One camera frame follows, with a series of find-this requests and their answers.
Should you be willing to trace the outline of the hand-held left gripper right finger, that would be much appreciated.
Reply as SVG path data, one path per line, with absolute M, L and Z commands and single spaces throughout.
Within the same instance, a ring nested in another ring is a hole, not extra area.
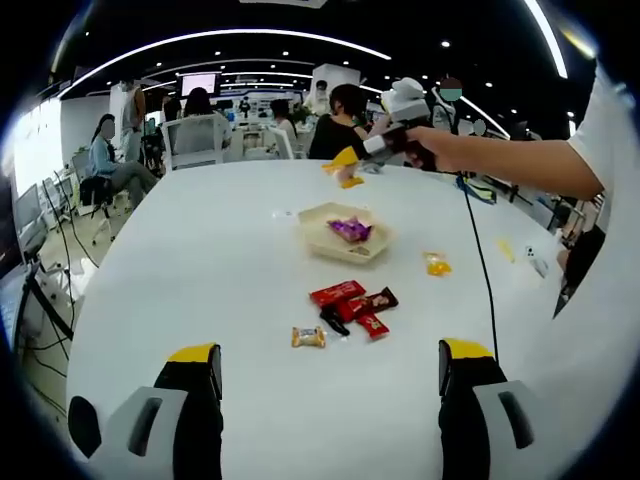
M 444 479 L 545 479 L 548 422 L 521 381 L 483 345 L 439 341 L 438 425 Z

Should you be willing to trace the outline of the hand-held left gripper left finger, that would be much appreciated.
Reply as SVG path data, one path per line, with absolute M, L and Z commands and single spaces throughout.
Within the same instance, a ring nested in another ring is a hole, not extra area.
M 220 479 L 224 428 L 221 348 L 185 347 L 109 417 L 104 479 Z

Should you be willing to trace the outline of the person's right hand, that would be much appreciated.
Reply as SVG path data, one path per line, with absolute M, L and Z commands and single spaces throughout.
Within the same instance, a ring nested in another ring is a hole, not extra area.
M 451 149 L 451 141 L 457 140 L 456 136 L 435 128 L 417 126 L 407 130 L 406 137 L 406 157 L 414 167 L 447 173 L 460 170 Z

